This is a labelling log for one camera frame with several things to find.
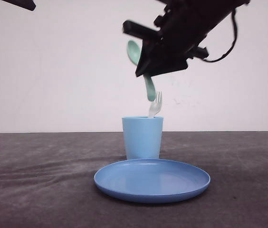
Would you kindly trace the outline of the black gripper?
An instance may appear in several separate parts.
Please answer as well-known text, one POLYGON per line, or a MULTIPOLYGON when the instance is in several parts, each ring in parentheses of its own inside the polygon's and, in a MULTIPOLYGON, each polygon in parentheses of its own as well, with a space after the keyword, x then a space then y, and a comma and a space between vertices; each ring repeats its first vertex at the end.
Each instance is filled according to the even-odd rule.
POLYGON ((153 30, 131 20, 123 23, 125 34, 142 39, 140 74, 149 76, 184 70, 186 60, 197 57, 207 61, 208 51, 199 47, 207 34, 229 14, 237 36, 236 8, 248 0, 165 0, 164 15, 154 20, 153 30))

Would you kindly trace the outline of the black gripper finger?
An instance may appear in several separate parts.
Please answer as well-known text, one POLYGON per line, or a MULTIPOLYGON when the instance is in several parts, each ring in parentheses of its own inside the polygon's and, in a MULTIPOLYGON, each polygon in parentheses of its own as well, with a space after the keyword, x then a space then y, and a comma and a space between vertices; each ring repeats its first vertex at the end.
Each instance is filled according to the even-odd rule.
POLYGON ((30 11, 33 11, 36 8, 36 4, 34 3, 33 0, 3 0, 3 1, 30 11))

